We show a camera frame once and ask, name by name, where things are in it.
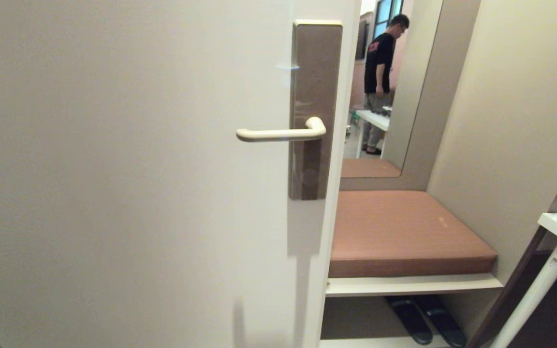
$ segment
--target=door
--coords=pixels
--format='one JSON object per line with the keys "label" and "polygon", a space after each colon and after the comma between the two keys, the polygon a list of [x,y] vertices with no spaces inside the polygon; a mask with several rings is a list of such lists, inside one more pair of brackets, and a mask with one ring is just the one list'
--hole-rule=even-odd
{"label": "door", "polygon": [[[0,346],[315,347],[358,5],[1,1]],[[235,134],[305,127],[296,20],[342,23],[325,164]]]}

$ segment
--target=table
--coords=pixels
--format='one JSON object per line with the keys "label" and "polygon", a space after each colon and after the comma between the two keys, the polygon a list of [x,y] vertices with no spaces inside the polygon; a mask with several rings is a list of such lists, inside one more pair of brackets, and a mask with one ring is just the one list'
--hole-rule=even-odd
{"label": "table", "polygon": [[[557,213],[544,213],[539,218],[539,224],[557,236]],[[528,292],[524,295],[511,317],[506,321],[502,330],[491,345],[491,348],[505,348],[519,330],[524,326],[532,312],[537,308],[543,297],[557,279],[557,246],[551,253],[547,263],[543,266],[537,279],[534,280]]]}
{"label": "table", "polygon": [[[384,106],[384,110],[391,112],[393,110],[390,106]],[[356,115],[362,120],[371,123],[373,126],[380,128],[384,132],[388,132],[391,123],[391,118],[388,116],[378,115],[371,110],[356,110]],[[356,146],[356,158],[359,159],[362,155],[362,140],[364,139],[365,123],[360,122],[360,134],[358,135],[358,146]],[[382,145],[382,154],[384,154],[384,146]]]}

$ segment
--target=beige wall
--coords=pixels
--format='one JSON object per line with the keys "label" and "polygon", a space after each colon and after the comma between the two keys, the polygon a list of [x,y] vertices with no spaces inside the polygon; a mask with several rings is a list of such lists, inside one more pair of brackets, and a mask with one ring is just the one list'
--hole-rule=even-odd
{"label": "beige wall", "polygon": [[369,11],[373,11],[377,2],[378,0],[362,0],[360,2],[360,14],[365,14]]}
{"label": "beige wall", "polygon": [[[360,15],[360,20],[366,20],[369,23],[369,33],[366,38],[367,44],[373,41],[373,21],[375,20],[373,16],[373,9],[371,12],[364,13]],[[363,101],[365,99],[365,60],[359,59],[354,63],[354,72],[352,79],[352,92],[350,95],[350,108],[363,108]]]}
{"label": "beige wall", "polygon": [[[427,191],[498,251],[506,283],[557,194],[557,6],[481,3]],[[474,318],[496,296],[464,293],[451,306]]]}

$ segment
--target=brown cushion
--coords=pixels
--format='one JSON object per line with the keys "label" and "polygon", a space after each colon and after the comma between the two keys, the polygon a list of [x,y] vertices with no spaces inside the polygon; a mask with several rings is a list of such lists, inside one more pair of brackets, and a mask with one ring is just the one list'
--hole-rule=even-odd
{"label": "brown cushion", "polygon": [[488,273],[497,253],[420,191],[341,191],[330,277]]}

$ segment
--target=lever handle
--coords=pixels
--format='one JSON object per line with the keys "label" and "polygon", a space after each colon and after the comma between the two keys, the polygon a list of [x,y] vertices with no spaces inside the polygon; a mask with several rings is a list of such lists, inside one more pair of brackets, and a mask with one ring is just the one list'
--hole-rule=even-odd
{"label": "lever handle", "polygon": [[309,117],[306,130],[236,130],[236,137],[246,143],[265,141],[307,141],[321,139],[325,126],[319,117]]}

